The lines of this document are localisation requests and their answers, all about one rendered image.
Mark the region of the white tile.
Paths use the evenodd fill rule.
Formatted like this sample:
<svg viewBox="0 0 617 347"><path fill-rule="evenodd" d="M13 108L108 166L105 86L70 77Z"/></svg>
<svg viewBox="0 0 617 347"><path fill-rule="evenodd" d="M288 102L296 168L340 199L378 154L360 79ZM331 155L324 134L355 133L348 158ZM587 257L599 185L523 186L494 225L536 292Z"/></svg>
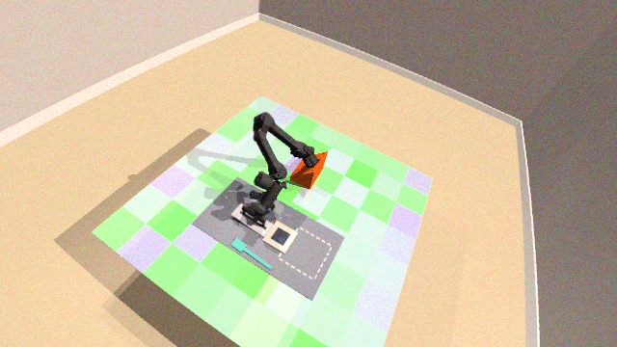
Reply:
<svg viewBox="0 0 617 347"><path fill-rule="evenodd" d="M297 234L296 231L276 221L262 240L285 253Z"/></svg>

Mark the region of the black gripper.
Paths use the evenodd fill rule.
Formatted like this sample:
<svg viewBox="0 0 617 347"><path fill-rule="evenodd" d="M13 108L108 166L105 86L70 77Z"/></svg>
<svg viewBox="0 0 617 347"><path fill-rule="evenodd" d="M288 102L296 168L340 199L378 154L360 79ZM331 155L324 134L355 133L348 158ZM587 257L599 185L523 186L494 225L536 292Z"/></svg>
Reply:
<svg viewBox="0 0 617 347"><path fill-rule="evenodd" d="M255 211L255 214L252 220L253 224L256 223L261 217L270 213L270 211L268 210L269 208L271 208L271 210L274 210L275 208L274 201L277 199L277 196L272 195L267 190L263 194L264 195L260 203L254 202L250 206Z"/></svg>

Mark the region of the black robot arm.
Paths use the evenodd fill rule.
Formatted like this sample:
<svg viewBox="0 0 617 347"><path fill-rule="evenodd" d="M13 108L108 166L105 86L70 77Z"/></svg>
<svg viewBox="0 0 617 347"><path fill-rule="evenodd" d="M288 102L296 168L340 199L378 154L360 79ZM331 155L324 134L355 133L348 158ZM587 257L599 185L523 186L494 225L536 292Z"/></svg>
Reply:
<svg viewBox="0 0 617 347"><path fill-rule="evenodd" d="M281 142L290 148L290 154L299 159L303 159L306 168L314 168L320 161L317 159L314 152L314 147L310 147L307 144L296 141L278 125L275 124L274 118L269 113L262 113L254 118L253 121L253 139L256 142L259 150L261 151L267 165L268 173L263 171L258 172L254 178L254 186L267 190L274 196L278 196L282 188L287 189L285 182L280 182L280 179L285 179L287 176L287 170L285 166L277 159L274 151L270 147L266 134L267 131L278 138ZM274 181L275 180L275 181ZM249 199L261 201L263 194L252 190L249 194Z"/></svg>

